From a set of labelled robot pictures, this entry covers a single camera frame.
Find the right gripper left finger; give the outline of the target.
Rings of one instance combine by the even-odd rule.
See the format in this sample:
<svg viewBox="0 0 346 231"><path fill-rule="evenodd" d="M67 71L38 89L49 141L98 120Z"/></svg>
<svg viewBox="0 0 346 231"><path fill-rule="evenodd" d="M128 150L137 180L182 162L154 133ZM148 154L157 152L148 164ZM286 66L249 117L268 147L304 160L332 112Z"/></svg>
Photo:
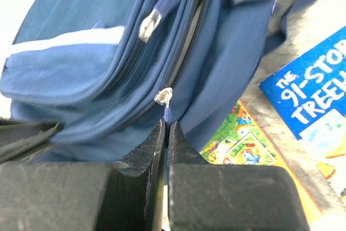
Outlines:
<svg viewBox="0 0 346 231"><path fill-rule="evenodd" d="M1 163L1 230L160 230L165 123L114 163Z"/></svg>

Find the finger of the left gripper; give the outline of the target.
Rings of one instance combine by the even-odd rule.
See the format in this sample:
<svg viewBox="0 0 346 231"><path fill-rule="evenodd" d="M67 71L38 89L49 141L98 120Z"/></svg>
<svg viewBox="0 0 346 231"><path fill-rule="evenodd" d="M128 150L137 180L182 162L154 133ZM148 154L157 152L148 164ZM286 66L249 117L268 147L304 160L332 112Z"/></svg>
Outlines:
<svg viewBox="0 0 346 231"><path fill-rule="evenodd" d="M59 133L59 122L18 122L1 119L1 163L28 161L52 149L50 139Z"/></svg>

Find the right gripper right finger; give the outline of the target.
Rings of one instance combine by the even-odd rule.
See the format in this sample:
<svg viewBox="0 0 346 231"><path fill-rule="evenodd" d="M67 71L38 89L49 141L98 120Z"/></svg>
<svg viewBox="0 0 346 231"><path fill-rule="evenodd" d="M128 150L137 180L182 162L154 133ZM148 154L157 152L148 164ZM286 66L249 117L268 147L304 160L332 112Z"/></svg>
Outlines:
<svg viewBox="0 0 346 231"><path fill-rule="evenodd" d="M168 146L172 230L308 230L289 173L278 166L208 163L172 123Z"/></svg>

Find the navy blue student backpack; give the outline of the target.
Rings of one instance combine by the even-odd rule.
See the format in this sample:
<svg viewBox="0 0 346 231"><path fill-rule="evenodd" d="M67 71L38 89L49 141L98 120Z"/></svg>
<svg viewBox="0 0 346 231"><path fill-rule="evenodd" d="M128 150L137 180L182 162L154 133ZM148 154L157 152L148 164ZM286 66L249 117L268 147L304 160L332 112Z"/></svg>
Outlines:
<svg viewBox="0 0 346 231"><path fill-rule="evenodd" d="M41 161L116 161L169 106L201 149L245 91L275 0L35 0L6 56L1 93L19 121L58 121Z"/></svg>

